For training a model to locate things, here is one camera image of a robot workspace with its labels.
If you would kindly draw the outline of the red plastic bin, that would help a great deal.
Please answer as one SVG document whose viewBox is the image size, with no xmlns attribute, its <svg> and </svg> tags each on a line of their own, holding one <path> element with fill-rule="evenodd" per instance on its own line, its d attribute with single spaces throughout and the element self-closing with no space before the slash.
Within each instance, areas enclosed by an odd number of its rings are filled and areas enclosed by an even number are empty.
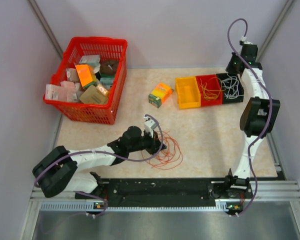
<svg viewBox="0 0 300 240">
<path fill-rule="evenodd" d="M 217 106 L 223 103 L 223 92 L 216 74 L 197 75 L 195 78 L 202 107 Z"/>
</svg>

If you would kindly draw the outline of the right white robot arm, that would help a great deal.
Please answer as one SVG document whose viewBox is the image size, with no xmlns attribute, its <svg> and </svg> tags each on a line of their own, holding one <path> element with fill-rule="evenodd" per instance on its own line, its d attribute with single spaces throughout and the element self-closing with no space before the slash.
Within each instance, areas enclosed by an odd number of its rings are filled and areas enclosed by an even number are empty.
<svg viewBox="0 0 300 240">
<path fill-rule="evenodd" d="M 234 171 L 228 171 L 223 184 L 223 192 L 229 198 L 249 189 L 253 160 L 263 139 L 272 131 L 281 106 L 280 101 L 272 99 L 266 89 L 262 65 L 256 61 L 257 45 L 246 40 L 241 40 L 240 45 L 240 52 L 232 53 L 226 71 L 239 74 L 242 81 L 249 83 L 247 91 L 251 97 L 239 121 L 244 135 L 242 153 Z"/>
</svg>

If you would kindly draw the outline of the black plastic bin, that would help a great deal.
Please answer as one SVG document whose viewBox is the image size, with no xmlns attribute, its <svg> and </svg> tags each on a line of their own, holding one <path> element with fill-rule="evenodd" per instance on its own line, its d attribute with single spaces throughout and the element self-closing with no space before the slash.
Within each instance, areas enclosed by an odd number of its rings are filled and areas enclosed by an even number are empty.
<svg viewBox="0 0 300 240">
<path fill-rule="evenodd" d="M 216 77 L 222 90 L 223 105 L 244 101 L 244 88 L 236 74 L 217 73 Z"/>
</svg>

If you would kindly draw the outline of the pink clear box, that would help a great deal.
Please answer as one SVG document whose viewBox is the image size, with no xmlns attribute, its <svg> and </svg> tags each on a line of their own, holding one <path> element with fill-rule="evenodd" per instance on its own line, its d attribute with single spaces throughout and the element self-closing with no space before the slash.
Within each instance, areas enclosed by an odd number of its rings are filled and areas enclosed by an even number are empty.
<svg viewBox="0 0 300 240">
<path fill-rule="evenodd" d="M 66 103 L 76 103 L 78 101 L 77 93 L 74 88 L 66 88 L 53 84 L 46 85 L 45 99 Z"/>
</svg>

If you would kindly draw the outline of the brown cardboard box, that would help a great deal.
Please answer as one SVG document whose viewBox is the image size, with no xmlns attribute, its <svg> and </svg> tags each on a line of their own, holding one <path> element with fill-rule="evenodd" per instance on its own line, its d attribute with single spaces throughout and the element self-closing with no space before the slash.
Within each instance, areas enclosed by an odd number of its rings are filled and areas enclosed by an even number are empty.
<svg viewBox="0 0 300 240">
<path fill-rule="evenodd" d="M 83 104 L 105 105 L 108 102 L 108 97 L 105 96 L 96 86 L 89 86 L 84 93 L 79 97 Z"/>
</svg>

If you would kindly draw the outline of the brown round tape roll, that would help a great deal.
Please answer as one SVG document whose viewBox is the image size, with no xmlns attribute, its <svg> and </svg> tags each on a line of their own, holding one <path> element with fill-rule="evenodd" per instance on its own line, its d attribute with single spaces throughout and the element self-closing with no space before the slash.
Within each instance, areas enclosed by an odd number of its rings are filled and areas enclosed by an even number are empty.
<svg viewBox="0 0 300 240">
<path fill-rule="evenodd" d="M 100 64 L 100 74 L 102 76 L 115 76 L 119 66 L 119 61 L 116 59 L 108 59 Z"/>
</svg>

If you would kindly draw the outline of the red plastic shopping basket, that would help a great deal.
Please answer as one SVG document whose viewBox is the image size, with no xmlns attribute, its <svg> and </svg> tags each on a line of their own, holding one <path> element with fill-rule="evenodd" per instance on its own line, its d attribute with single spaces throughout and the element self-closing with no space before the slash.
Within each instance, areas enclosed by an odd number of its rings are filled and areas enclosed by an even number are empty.
<svg viewBox="0 0 300 240">
<path fill-rule="evenodd" d="M 72 121 L 113 125 L 117 116 L 123 88 L 127 76 L 126 51 L 128 42 L 125 39 L 89 36 L 73 37 L 62 55 L 61 63 L 50 79 L 53 85 L 59 85 L 66 79 L 66 69 L 74 67 L 84 55 L 100 55 L 100 61 L 118 60 L 118 68 L 106 104 L 83 104 L 42 100 L 54 106 Z"/>
</svg>

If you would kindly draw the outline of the orange green sponge pack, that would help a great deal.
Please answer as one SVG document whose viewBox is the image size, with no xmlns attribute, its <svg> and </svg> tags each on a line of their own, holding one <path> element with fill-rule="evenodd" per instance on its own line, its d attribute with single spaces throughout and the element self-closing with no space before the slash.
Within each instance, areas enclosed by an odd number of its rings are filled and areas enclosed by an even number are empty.
<svg viewBox="0 0 300 240">
<path fill-rule="evenodd" d="M 148 95 L 148 102 L 156 108 L 160 108 L 173 92 L 174 90 L 170 86 L 161 82 Z"/>
</svg>

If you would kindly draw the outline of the orange box in basket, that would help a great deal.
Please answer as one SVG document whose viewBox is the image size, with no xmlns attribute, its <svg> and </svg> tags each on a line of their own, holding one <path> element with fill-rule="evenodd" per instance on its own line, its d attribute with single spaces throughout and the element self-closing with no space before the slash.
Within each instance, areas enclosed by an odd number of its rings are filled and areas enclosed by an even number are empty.
<svg viewBox="0 0 300 240">
<path fill-rule="evenodd" d="M 97 78 L 95 76 L 94 69 L 91 66 L 87 64 L 77 64 L 75 69 L 83 89 L 97 85 Z"/>
</svg>

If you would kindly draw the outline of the teal white box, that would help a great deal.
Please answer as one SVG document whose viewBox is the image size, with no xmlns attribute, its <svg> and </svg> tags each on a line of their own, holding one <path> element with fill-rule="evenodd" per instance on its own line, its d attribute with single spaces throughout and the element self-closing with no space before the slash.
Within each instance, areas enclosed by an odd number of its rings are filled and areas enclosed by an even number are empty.
<svg viewBox="0 0 300 240">
<path fill-rule="evenodd" d="M 100 64 L 100 55 L 94 54 L 94 55 L 83 55 L 80 60 L 80 65 L 89 65 L 91 67 L 96 67 Z"/>
</svg>

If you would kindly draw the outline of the yellow plastic bin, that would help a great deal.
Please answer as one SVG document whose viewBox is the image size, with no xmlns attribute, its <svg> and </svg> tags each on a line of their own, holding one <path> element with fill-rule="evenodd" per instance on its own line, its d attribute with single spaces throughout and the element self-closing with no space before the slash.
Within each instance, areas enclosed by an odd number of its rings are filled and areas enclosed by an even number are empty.
<svg viewBox="0 0 300 240">
<path fill-rule="evenodd" d="M 180 109 L 201 107 L 201 93 L 195 76 L 175 78 L 175 91 Z"/>
</svg>

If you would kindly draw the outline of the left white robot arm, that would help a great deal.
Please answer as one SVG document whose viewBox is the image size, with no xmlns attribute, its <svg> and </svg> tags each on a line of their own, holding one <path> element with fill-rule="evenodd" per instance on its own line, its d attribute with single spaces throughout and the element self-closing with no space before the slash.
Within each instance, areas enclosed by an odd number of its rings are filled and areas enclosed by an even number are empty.
<svg viewBox="0 0 300 240">
<path fill-rule="evenodd" d="M 104 191 L 101 178 L 90 170 L 100 166 L 114 166 L 128 160 L 130 153 L 147 151 L 152 157 L 167 146 L 152 129 L 141 130 L 130 126 L 121 137 L 101 147 L 86 150 L 67 150 L 63 145 L 55 147 L 32 170 L 35 187 L 46 198 L 62 192 L 83 192 L 99 198 Z"/>
</svg>

